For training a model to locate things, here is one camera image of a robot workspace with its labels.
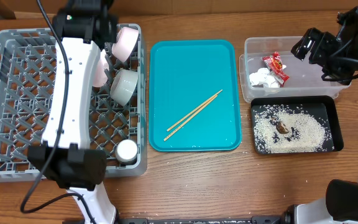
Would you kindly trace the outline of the red snack wrapper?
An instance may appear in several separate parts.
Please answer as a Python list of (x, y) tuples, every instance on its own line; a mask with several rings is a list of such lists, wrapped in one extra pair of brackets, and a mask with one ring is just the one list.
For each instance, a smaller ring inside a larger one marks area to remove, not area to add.
[(283, 71), (284, 67), (280, 54), (274, 52), (272, 55), (264, 56), (261, 59), (266, 64), (276, 81), (278, 81), (280, 87), (283, 87), (290, 77)]

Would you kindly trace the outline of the white tissue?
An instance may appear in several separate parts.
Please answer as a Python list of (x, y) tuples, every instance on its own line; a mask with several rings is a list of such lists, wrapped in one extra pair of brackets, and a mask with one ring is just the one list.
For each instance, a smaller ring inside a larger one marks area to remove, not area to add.
[(260, 68), (249, 75), (250, 84), (256, 87), (280, 88), (279, 82), (268, 68)]

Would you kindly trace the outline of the wooden chopstick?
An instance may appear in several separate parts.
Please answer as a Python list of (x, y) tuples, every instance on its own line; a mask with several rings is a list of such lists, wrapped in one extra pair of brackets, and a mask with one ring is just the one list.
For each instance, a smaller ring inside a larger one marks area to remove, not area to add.
[(216, 92), (213, 96), (209, 97), (207, 100), (205, 100), (204, 102), (202, 102), (200, 105), (198, 105), (196, 108), (194, 108), (192, 111), (190, 111), (188, 114), (186, 114), (184, 117), (182, 117), (181, 119), (179, 119), (176, 123), (174, 123), (173, 125), (171, 125), (167, 131), (171, 131), (175, 126), (177, 126), (178, 124), (180, 124), (182, 121), (184, 121), (185, 119), (187, 119), (187, 117), (189, 117), (190, 115), (192, 115), (193, 113), (195, 113), (196, 111), (198, 111), (202, 106), (204, 106), (207, 102), (211, 101), (213, 99), (213, 97), (218, 96), (220, 94), (220, 92), (222, 92), (222, 90), (219, 90), (218, 92)]
[(218, 96), (213, 97), (213, 99), (209, 102), (207, 102), (204, 106), (202, 106), (198, 111), (196, 111), (195, 113), (193, 113), (192, 115), (190, 115), (189, 117), (187, 117), (187, 119), (185, 119), (184, 121), (182, 121), (180, 124), (178, 124), (177, 126), (175, 126), (173, 129), (173, 131), (166, 136), (163, 141), (167, 141), (168, 139), (170, 139), (175, 133), (177, 133), (181, 128), (183, 128), (188, 122), (190, 122), (198, 113), (200, 113), (203, 109), (205, 109), (213, 100), (215, 100)]

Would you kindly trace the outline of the grey bowl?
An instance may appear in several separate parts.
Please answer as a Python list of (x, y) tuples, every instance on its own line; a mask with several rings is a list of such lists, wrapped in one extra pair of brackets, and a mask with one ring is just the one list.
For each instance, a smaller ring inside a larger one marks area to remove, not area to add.
[(131, 99), (137, 86), (138, 74), (135, 71), (120, 69), (116, 73), (110, 90), (111, 98), (118, 104), (125, 106)]

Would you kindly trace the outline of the small white cup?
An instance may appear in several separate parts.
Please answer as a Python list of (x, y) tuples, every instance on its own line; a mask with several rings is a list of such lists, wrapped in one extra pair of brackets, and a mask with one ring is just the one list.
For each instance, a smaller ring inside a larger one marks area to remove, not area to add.
[(120, 164), (134, 164), (137, 159), (137, 151), (137, 144), (133, 140), (122, 140), (116, 148), (116, 159)]

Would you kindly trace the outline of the large white plate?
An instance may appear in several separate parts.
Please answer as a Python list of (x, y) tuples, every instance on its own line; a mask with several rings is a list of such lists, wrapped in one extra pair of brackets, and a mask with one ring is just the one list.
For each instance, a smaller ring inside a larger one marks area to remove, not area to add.
[(93, 87), (100, 88), (108, 80), (105, 70), (109, 69), (109, 65), (106, 59), (106, 51), (103, 49), (100, 53), (100, 59), (96, 67), (96, 73), (94, 75)]

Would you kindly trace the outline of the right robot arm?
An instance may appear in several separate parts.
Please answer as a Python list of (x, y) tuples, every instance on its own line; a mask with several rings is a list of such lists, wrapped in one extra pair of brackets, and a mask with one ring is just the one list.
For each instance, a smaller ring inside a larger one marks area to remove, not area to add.
[[(292, 47), (292, 54), (321, 66), (322, 80), (349, 84), (358, 78), (358, 6), (337, 15), (337, 35), (310, 28)], [(326, 195), (310, 203), (292, 205), (281, 223), (358, 223), (358, 180), (334, 179)]]

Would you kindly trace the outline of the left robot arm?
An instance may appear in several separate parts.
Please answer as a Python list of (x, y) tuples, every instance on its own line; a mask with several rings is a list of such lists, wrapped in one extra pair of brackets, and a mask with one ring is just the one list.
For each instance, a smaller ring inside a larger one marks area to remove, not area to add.
[[(83, 223), (116, 223), (118, 213), (109, 201), (103, 180), (104, 151), (90, 148), (89, 115), (92, 87), (106, 42), (115, 42), (117, 17), (108, 13), (112, 1), (68, 1), (53, 19), (44, 15), (56, 46), (52, 105), (38, 146), (29, 146), (27, 158), (39, 170), (20, 207), (33, 213), (66, 197), (74, 198)], [(26, 203), (42, 177), (66, 193), (35, 208)]]

